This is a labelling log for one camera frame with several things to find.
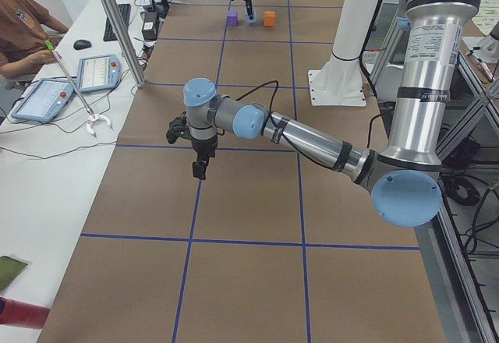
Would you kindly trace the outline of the light blue foam block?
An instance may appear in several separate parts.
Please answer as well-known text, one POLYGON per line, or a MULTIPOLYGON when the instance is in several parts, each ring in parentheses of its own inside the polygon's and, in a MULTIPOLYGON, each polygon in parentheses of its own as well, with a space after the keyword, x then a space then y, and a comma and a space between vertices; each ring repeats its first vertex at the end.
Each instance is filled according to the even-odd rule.
POLYGON ((253 25, 257 22, 257 13, 255 9, 253 10, 251 15, 249 15, 247 12, 244 12, 244 16, 246 23, 249 25, 253 25))

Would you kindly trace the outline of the brown paper table cover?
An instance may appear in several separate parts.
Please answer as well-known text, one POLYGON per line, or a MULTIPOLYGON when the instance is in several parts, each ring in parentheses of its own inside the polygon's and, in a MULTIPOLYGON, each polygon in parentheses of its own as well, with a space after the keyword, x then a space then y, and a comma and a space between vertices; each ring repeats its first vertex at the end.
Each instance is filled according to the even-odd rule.
POLYGON ((227 27, 229 0, 176 0, 136 92, 42 342, 443 342, 410 228, 264 138, 219 140, 207 177, 168 145, 182 88, 205 76, 308 126, 380 150, 378 107, 314 107, 343 0, 254 0, 273 28, 227 27))

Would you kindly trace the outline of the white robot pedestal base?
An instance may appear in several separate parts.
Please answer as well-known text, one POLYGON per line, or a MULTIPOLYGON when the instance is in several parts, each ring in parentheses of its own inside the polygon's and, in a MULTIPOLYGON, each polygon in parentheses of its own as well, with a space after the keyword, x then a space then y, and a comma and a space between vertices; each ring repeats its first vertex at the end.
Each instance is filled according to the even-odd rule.
POLYGON ((322 69, 308 72, 313 106, 366 105, 360 62, 377 3, 344 0, 330 59, 322 69))

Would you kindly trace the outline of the near teach pendant tablet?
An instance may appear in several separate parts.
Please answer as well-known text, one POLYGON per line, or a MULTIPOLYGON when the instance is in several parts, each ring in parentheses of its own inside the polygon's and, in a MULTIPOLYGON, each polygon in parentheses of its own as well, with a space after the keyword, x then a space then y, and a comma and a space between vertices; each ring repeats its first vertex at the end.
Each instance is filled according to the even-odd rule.
POLYGON ((69 103, 74 88, 66 80, 42 79, 11 111, 11 117, 41 123, 50 122, 69 103))

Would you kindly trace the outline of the aluminium frame post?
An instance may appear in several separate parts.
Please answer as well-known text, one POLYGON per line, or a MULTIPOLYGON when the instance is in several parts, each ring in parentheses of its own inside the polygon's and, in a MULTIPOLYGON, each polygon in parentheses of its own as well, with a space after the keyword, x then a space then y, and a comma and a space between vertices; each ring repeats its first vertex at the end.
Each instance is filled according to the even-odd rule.
POLYGON ((146 83, 145 75, 143 74, 142 67, 139 64, 136 51, 129 37, 128 27, 122 20, 116 0, 101 0, 101 4, 103 5, 104 12, 113 27, 117 41, 122 50, 123 57, 132 73, 136 86, 138 88, 142 88, 146 83))

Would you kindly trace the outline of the teach pendant tablet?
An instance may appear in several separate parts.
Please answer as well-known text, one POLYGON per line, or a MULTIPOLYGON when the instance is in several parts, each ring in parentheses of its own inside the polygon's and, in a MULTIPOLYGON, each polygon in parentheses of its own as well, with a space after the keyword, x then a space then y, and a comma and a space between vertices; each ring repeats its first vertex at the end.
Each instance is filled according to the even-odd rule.
POLYGON ((120 76, 120 62, 114 54, 81 58, 76 86, 83 94, 108 90, 118 86, 120 76))
POLYGON ((74 88, 66 80, 42 79, 11 111, 11 117, 41 123, 50 122, 69 103, 74 88))

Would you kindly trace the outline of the reacher grabber stick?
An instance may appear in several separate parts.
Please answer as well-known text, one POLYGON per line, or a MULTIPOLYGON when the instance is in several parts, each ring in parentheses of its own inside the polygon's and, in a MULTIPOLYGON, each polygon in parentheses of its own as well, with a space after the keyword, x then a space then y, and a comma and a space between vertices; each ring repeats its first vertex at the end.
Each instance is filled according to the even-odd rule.
POLYGON ((56 62, 58 63, 58 66, 63 71, 65 77, 69 81, 69 84, 73 87, 74 93, 81 100, 81 102, 83 103, 83 106, 86 109, 87 114, 89 115, 89 118, 88 118, 87 124, 86 124, 87 132, 90 135, 96 137, 96 133, 94 131, 94 123, 95 122, 99 122, 99 121, 105 121, 106 125, 110 129, 112 129, 111 119, 109 117, 107 117, 106 115, 95 113, 94 110, 92 109, 92 107, 87 103, 87 101, 85 100, 85 98, 81 94, 79 88, 76 86, 76 84, 74 83, 73 79, 69 75, 66 67, 64 66, 64 64, 62 62, 62 58, 60 57, 60 55, 58 54, 58 52, 55 50, 55 47, 52 45, 52 43, 49 40, 45 40, 44 43, 45 43, 47 49, 53 54, 56 62))

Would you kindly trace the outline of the black power adapter box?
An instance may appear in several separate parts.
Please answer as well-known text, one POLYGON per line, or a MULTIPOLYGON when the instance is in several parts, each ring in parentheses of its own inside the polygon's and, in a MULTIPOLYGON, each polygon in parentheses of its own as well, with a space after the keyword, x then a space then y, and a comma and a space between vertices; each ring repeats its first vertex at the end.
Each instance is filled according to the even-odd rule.
POLYGON ((159 16, 157 12, 144 12, 142 36, 145 41, 156 41, 159 31, 159 16))

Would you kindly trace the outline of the purple foam block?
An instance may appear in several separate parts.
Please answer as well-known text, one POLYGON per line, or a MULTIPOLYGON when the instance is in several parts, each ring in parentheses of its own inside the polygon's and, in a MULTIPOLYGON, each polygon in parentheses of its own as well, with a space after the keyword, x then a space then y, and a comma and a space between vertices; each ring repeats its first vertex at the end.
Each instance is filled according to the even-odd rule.
POLYGON ((239 14, 237 11, 228 10, 226 15, 226 25, 228 27, 235 27, 239 24, 239 14))

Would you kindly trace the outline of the black computer mouse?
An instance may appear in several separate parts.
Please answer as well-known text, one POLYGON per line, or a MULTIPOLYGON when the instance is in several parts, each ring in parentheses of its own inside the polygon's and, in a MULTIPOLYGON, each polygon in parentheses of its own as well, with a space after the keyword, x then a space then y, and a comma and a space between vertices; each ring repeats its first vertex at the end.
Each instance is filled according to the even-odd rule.
POLYGON ((73 43, 73 48, 76 51, 80 51, 80 50, 91 48, 91 47, 92 47, 92 43, 89 40, 79 39, 73 43))

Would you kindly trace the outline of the person in brown shirt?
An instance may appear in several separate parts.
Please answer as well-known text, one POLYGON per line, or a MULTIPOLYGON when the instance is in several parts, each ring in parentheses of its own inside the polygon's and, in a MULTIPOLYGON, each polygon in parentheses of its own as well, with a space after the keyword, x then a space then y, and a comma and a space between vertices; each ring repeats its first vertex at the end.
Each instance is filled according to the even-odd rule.
POLYGON ((1 75, 7 79, 37 73, 45 64, 55 62, 45 42, 59 40, 44 30, 59 34, 69 28, 34 0, 1 0, 1 75))

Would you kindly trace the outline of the green bean bag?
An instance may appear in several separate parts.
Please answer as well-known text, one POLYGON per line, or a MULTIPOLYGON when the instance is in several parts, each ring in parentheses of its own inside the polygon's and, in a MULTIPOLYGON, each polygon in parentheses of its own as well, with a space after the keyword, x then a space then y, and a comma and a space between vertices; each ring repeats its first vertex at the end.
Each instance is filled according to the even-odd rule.
POLYGON ((1 256, 0 261, 0 290, 3 292, 28 266, 28 263, 9 256, 1 256))

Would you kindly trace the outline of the orange foam block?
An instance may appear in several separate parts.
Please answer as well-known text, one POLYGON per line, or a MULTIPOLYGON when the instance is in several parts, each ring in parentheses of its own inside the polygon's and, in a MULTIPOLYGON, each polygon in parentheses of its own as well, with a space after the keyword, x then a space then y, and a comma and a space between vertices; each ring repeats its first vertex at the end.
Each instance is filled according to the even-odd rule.
POLYGON ((275 26, 275 11, 265 10, 264 11, 264 26, 265 27, 274 27, 275 26))

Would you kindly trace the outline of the far teach pendant tablet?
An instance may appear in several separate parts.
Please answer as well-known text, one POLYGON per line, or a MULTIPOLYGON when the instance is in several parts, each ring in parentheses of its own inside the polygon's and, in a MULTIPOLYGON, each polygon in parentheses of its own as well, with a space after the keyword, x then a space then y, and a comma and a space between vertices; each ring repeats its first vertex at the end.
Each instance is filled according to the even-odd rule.
POLYGON ((83 94, 108 90, 118 86, 120 76, 120 62, 114 54, 81 58, 76 86, 83 94))

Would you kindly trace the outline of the red cylinder bottle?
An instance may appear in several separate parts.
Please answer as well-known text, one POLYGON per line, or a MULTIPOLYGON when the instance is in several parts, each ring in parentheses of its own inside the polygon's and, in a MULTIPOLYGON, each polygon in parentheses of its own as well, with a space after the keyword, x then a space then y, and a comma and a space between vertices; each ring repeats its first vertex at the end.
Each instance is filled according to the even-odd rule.
POLYGON ((48 318, 51 309, 1 297, 1 324, 41 329, 48 318))

